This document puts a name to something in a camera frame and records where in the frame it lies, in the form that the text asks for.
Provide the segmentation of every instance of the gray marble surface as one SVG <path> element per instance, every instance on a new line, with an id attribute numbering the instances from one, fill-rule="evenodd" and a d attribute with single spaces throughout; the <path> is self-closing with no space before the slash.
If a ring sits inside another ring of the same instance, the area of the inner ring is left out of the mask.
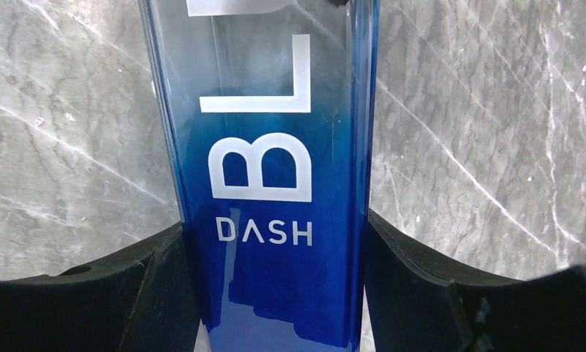
<path id="1" fill-rule="evenodd" d="M 136 1 L 0 0 L 0 279 L 178 221 L 164 143 Z M 586 263 L 586 0 L 383 1 L 373 148 L 408 235 L 522 279 Z"/>

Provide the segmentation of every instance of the blue bottle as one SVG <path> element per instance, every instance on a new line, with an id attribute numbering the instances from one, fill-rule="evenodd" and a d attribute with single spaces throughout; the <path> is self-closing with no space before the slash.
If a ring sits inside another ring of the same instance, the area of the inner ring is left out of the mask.
<path id="1" fill-rule="evenodd" d="M 141 0 L 212 351 L 357 351 L 377 0 Z"/>

